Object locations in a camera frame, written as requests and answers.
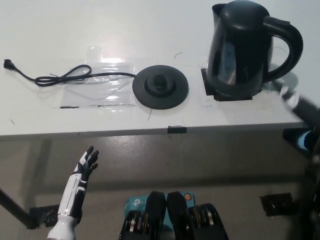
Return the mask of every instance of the white table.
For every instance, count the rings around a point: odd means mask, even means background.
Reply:
[[[320,104],[320,34],[316,0],[258,0],[272,17],[290,21],[303,36],[302,57],[285,78]],[[168,126],[187,132],[213,128],[290,128],[301,121],[275,92],[253,100],[218,102],[206,96],[200,68],[207,62],[213,36],[212,5],[220,1],[182,0],[10,0],[0,13],[0,58],[11,59],[31,77],[64,74],[84,63],[90,49],[103,58],[134,63],[134,72],[162,64],[182,71],[189,95],[169,110],[142,106],[60,109],[66,85],[39,88],[15,72],[0,68],[0,138],[29,139],[166,133]],[[274,41],[272,62],[280,65],[287,45]]]

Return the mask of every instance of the robotic hand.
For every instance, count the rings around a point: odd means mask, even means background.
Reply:
[[[49,232],[48,240],[75,240],[75,226],[82,216],[82,204],[85,199],[89,175],[98,167],[96,163],[99,151],[91,146],[80,158],[65,186],[58,221]]]

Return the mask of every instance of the table leg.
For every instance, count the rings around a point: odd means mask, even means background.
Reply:
[[[37,221],[33,219],[27,212],[25,212],[15,201],[13,201],[5,192],[0,189],[0,205],[4,207],[9,213],[15,216],[28,229],[35,229],[38,227]]]

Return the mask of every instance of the black cable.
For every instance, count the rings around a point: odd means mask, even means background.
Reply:
[[[127,73],[127,72],[103,72],[103,73],[92,73],[92,68],[89,65],[82,64],[79,66],[74,67],[70,71],[68,71],[66,74],[62,76],[39,76],[36,78],[31,78],[27,75],[25,75],[22,71],[20,71],[14,63],[10,59],[5,59],[3,67],[5,69],[9,69],[12,71],[16,71],[20,75],[22,75],[24,78],[28,79],[29,81],[35,83],[39,87],[48,87],[56,84],[61,84],[69,81],[74,81],[74,80],[83,80],[83,79],[88,79],[88,78],[94,78],[94,77],[101,77],[101,76],[111,76],[111,75],[122,75],[122,76],[129,76],[129,77],[135,77],[136,75]],[[86,68],[88,69],[88,72],[82,74],[82,75],[77,75],[77,76],[69,76],[72,74],[74,71],[81,69],[81,68]]]

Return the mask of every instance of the gray floor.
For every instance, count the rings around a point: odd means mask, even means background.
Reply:
[[[60,202],[76,162],[100,151],[90,178],[78,240],[118,239],[124,203],[152,190],[193,191],[213,203],[231,240],[289,240],[288,217],[266,217],[259,196],[291,192],[306,159],[282,132],[234,131],[0,142],[0,183],[26,210]],[[27,230],[0,207],[1,240],[44,240],[48,228]]]

